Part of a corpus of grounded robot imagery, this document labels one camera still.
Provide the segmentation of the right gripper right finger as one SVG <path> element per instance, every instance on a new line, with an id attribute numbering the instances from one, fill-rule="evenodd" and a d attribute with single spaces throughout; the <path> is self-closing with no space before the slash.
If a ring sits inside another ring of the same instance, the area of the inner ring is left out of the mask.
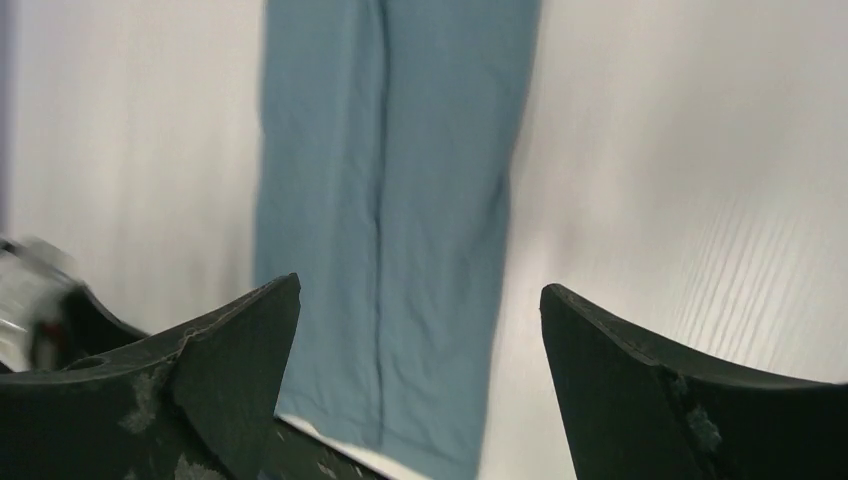
<path id="1" fill-rule="evenodd" d="M 843 479 L 847 388 L 728 362 L 559 284 L 542 336 L 580 479 Z"/>

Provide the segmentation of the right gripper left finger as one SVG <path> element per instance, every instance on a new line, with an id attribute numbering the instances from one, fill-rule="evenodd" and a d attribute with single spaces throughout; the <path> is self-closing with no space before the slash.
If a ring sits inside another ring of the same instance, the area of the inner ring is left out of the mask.
<path id="1" fill-rule="evenodd" d="M 5 479 L 254 479 L 300 309 L 295 274 L 146 336 L 84 288 L 83 357 L 1 378 Z"/>

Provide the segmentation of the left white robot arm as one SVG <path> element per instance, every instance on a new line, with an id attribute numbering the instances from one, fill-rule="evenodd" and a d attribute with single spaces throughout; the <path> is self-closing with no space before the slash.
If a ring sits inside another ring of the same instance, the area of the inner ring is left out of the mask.
<path id="1" fill-rule="evenodd" d="M 1 239 L 3 373 L 61 370 L 146 336 L 102 305 L 64 251 L 38 238 Z"/>

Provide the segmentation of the blue t shirt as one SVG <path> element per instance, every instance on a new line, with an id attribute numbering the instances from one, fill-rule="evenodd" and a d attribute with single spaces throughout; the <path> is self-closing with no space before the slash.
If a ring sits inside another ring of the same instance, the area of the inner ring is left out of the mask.
<path id="1" fill-rule="evenodd" d="M 270 1 L 254 278 L 296 273 L 277 413 L 477 475 L 535 1 Z"/>

